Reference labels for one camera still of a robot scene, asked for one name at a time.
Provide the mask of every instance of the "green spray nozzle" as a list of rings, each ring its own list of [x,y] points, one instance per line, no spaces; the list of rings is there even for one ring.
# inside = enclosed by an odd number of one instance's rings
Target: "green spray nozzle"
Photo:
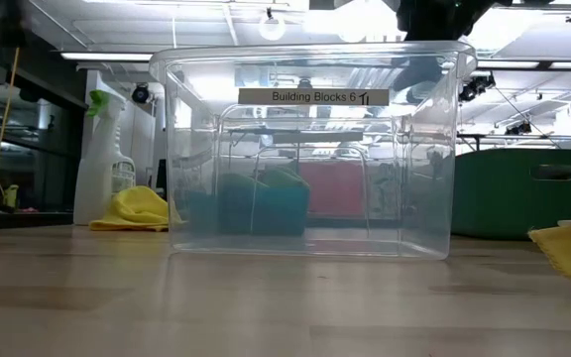
[[[109,104],[111,94],[104,90],[95,89],[89,92],[91,98],[91,105],[87,109],[87,116],[96,116],[105,106]]]

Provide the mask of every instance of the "label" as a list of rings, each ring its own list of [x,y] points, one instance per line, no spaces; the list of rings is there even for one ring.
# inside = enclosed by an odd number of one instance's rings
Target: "label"
[[[389,105],[388,89],[240,88],[239,104]]]
[[[136,168],[131,163],[120,162],[111,167],[111,193],[136,185]]]

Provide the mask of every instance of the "green bin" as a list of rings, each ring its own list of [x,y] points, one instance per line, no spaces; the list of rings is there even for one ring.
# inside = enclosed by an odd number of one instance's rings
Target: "green bin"
[[[453,234],[526,239],[571,219],[571,150],[494,149],[455,159]]]

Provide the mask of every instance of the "clear plastic bin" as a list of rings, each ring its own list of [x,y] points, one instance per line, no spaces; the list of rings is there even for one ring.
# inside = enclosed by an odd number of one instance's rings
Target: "clear plastic bin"
[[[172,244],[445,258],[458,86],[475,65],[458,42],[154,55]]]

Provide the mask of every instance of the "wooden table surface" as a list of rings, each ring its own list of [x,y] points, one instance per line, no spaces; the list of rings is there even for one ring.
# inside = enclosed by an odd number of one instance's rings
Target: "wooden table surface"
[[[529,242],[394,263],[1,230],[0,356],[571,357],[571,282]]]

